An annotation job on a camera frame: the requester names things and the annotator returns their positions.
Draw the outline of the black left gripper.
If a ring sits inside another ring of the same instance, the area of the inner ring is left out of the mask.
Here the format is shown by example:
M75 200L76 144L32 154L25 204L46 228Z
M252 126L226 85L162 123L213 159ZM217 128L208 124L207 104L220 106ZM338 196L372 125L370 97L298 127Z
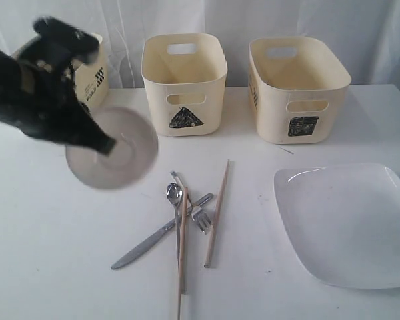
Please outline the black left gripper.
M75 92L71 58L60 58L51 68L18 59L21 95L16 107L16 127L26 136L64 145L87 147L108 156L117 140L93 120L86 104Z

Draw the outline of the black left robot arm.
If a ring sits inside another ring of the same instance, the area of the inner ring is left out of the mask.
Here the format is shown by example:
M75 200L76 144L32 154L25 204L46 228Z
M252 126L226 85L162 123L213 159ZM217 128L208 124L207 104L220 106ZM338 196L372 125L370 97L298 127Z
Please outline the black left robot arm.
M117 141L93 120L75 93L74 81L0 50L0 122L24 135L110 155Z

